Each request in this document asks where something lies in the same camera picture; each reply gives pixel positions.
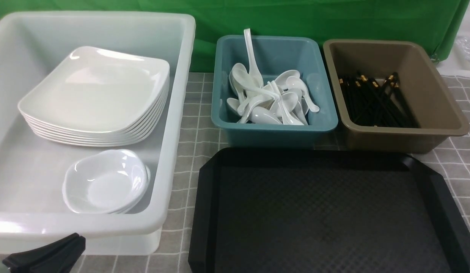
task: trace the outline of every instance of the black plastic object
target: black plastic object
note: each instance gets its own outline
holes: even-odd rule
[[[443,177],[406,154],[226,148],[200,169],[193,273],[470,272]]]
[[[2,263],[11,273],[69,273],[85,244],[84,237],[73,233],[46,246],[11,254]]]

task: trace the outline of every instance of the teal plastic bin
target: teal plastic bin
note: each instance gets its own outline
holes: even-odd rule
[[[297,69],[321,111],[309,112],[309,126],[236,123],[240,118],[230,112],[226,105],[227,98],[235,98],[228,75],[236,63],[242,63],[248,69],[248,55],[244,36],[230,35],[221,37],[216,44],[211,112],[213,123],[225,131],[233,147],[312,148],[317,144],[318,137],[338,125],[338,115],[318,44],[308,38],[296,37],[253,36],[252,40],[264,82],[275,79],[289,69]]]

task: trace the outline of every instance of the brown plastic bin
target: brown plastic bin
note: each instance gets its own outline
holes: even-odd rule
[[[465,135],[469,122],[424,49],[410,42],[328,40],[324,55],[346,145],[351,150],[430,152],[449,136]],[[398,72],[400,89],[420,128],[359,126],[349,119],[339,76],[362,74],[384,79]]]

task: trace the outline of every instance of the white bowl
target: white bowl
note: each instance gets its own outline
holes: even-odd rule
[[[138,202],[148,187],[148,171],[130,150],[107,150],[70,166],[63,200],[76,213],[115,213]]]
[[[148,168],[148,166],[145,166],[145,170],[147,171],[147,180],[148,180],[147,184],[149,185],[149,183],[150,183],[150,178],[151,178],[151,176],[150,176],[150,169]],[[143,197],[143,194],[142,194],[141,196],[139,196],[137,200],[135,200],[134,202],[132,202],[132,204],[129,204],[128,207],[123,207],[123,208],[121,208],[121,209],[118,210],[118,211],[112,212],[112,214],[123,214],[123,213],[129,212],[131,209],[134,208],[134,206],[136,206],[136,205],[140,202],[140,200],[141,200],[142,197]]]

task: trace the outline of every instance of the green backdrop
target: green backdrop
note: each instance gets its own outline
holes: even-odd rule
[[[0,0],[16,11],[123,10],[191,14],[196,40],[191,71],[211,72],[219,37],[243,34],[407,40],[448,57],[469,0]]]

